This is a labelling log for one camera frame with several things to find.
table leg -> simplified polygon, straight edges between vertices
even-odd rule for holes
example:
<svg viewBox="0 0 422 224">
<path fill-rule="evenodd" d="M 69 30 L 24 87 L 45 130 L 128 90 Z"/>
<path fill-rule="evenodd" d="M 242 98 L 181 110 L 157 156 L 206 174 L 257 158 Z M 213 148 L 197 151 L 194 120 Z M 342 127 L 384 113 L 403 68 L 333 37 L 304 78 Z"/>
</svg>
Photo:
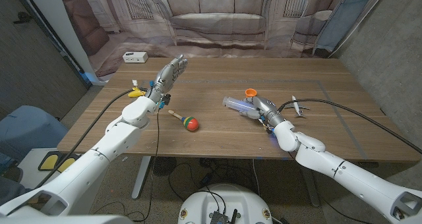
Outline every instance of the table leg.
<svg viewBox="0 0 422 224">
<path fill-rule="evenodd" d="M 142 186 L 146 180 L 146 174 L 148 173 L 148 168 L 150 166 L 151 157 L 144 156 L 142 157 L 142 161 L 140 162 L 140 167 L 138 171 L 138 175 L 136 176 L 135 185 L 132 191 L 132 198 L 137 199 L 140 195 L 140 191 L 142 190 Z"/>
<path fill-rule="evenodd" d="M 300 165 L 302 170 L 303 179 L 305 180 L 306 188 L 308 190 L 309 198 L 311 199 L 311 204 L 314 207 L 319 207 L 321 205 L 317 187 L 315 186 L 314 176 L 312 174 L 312 170 Z"/>
</svg>

wooden table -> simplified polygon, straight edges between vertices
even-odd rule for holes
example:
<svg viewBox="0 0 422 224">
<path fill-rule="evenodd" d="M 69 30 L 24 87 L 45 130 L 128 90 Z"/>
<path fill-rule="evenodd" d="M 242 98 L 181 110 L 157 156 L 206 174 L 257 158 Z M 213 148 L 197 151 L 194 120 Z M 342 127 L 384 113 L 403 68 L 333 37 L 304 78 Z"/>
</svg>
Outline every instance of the wooden table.
<svg viewBox="0 0 422 224">
<path fill-rule="evenodd" d="M 132 79 L 147 87 L 157 72 L 171 59 L 150 58 L 144 64 L 123 64 L 82 114 L 58 149 L 66 152 L 116 95 L 132 87 Z M 357 110 L 398 132 L 370 95 L 337 59 L 189 59 L 186 71 L 170 91 L 171 101 L 160 111 L 160 156 L 229 157 L 289 159 L 273 136 L 258 121 L 240 116 L 222 105 L 225 96 L 245 97 L 254 88 L 258 95 L 276 105 L 298 99 L 328 99 Z M 88 133 L 76 152 L 85 152 L 103 135 L 106 126 L 120 116 L 132 101 L 118 99 Z M 318 138 L 326 150 L 351 161 L 419 161 L 420 155 L 395 137 L 370 122 L 331 105 L 304 102 L 310 107 L 306 119 L 295 118 L 294 109 L 282 115 L 295 126 L 295 131 Z M 181 121 L 172 117 L 172 109 L 182 116 L 198 119 L 200 128 L 187 131 Z M 128 154 L 154 155 L 156 151 L 156 117 L 142 133 L 138 144 Z"/>
</svg>

red maraca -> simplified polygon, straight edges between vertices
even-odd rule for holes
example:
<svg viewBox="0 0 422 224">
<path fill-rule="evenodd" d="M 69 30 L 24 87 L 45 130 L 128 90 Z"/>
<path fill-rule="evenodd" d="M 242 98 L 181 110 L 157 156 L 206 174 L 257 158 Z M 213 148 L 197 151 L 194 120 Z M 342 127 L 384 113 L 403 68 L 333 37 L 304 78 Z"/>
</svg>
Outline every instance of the red maraca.
<svg viewBox="0 0 422 224">
<path fill-rule="evenodd" d="M 169 110 L 169 113 L 170 115 L 179 118 L 182 121 L 183 126 L 189 131 L 195 131 L 199 126 L 197 119 L 194 117 L 182 117 L 172 110 Z"/>
</svg>

robot finger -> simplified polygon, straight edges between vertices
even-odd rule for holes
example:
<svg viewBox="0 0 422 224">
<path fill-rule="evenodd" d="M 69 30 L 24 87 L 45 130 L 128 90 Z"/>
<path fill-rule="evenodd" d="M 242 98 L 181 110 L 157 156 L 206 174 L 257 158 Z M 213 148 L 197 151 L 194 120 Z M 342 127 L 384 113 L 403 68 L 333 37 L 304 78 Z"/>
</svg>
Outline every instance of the robot finger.
<svg viewBox="0 0 422 224">
<path fill-rule="evenodd" d="M 260 118 L 260 114 L 259 114 L 259 111 L 257 111 L 257 110 L 253 110 L 253 109 L 251 109 L 251 110 L 248 110 L 248 111 L 240 111 L 239 112 L 241 115 L 244 115 L 244 116 L 248 116 L 249 118 L 251 118 L 251 119 L 259 119 Z"/>
</svg>

white robotic arm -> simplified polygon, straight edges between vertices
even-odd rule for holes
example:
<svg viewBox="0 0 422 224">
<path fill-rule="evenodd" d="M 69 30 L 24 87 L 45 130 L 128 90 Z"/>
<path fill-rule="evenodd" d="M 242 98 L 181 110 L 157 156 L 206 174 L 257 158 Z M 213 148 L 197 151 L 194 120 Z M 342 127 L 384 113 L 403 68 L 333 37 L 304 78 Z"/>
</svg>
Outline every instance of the white robotic arm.
<svg viewBox="0 0 422 224">
<path fill-rule="evenodd" d="M 179 56 L 166 65 L 145 96 L 126 106 L 111 122 L 104 137 L 51 182 L 0 206 L 0 217 L 62 216 L 72 213 L 73 204 L 118 155 L 134 146 L 148 126 L 147 114 L 164 104 L 163 98 L 185 70 L 186 59 Z M 45 202 L 37 209 L 28 204 L 38 198 Z"/>
<path fill-rule="evenodd" d="M 371 205 L 389 222 L 399 223 L 421 215 L 422 192 L 392 184 L 330 152 L 325 145 L 284 121 L 274 128 L 281 149 L 297 150 L 296 161 L 304 167 L 333 178 L 354 195 Z"/>
</svg>

